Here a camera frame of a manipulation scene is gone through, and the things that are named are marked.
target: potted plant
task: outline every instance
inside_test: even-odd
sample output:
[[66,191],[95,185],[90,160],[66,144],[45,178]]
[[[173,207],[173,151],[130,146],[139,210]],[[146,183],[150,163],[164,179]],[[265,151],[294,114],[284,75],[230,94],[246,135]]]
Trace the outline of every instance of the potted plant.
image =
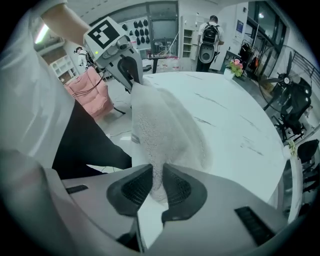
[[240,60],[236,58],[230,61],[230,65],[224,70],[224,77],[227,80],[231,80],[234,76],[241,77],[244,72],[243,68],[244,66],[240,63]]

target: black hanging object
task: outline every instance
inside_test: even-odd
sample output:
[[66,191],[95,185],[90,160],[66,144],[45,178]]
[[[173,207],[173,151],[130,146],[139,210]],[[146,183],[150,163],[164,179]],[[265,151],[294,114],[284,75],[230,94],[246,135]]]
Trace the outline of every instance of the black hanging object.
[[122,25],[122,28],[124,29],[124,31],[127,31],[127,30],[128,30],[128,27],[127,27],[126,24],[123,24],[123,25]]

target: black cable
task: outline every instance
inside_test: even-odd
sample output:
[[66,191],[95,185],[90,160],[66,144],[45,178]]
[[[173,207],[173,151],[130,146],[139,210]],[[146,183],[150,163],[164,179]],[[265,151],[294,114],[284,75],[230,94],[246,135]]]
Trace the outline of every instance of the black cable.
[[73,97],[78,97],[78,96],[83,96],[83,95],[86,95],[86,94],[90,93],[94,88],[96,88],[96,87],[98,86],[98,84],[100,84],[100,82],[102,81],[102,79],[104,78],[104,76],[105,76],[105,74],[106,74],[106,71],[107,71],[107,70],[105,69],[104,72],[103,72],[103,75],[102,75],[102,77],[101,77],[101,79],[100,79],[100,81],[99,81],[95,86],[93,86],[92,88],[90,88],[90,89],[88,89],[88,90],[83,90],[83,91],[75,92],[74,94],[72,94],[72,96],[73,96]]

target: black pants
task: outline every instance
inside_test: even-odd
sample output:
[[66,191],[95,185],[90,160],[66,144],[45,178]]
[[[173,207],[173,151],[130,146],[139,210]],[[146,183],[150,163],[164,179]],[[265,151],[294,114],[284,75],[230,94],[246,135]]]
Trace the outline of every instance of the black pants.
[[87,165],[127,169],[132,167],[132,162],[131,157],[114,145],[80,103],[75,101],[52,168],[62,180],[103,174]]
[[210,68],[210,65],[211,63],[214,61],[215,57],[216,57],[216,52],[213,54],[213,58],[212,60],[209,62],[209,63],[203,63],[201,62],[201,60],[199,59],[198,57],[198,62],[196,63],[196,70],[197,72],[208,72],[209,71],[209,68]]

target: forearm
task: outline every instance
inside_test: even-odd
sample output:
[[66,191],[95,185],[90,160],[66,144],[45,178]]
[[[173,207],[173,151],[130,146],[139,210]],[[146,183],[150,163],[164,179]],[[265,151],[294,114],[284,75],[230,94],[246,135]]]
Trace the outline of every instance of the forearm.
[[44,23],[58,36],[83,46],[90,26],[65,4],[58,4],[42,15]]

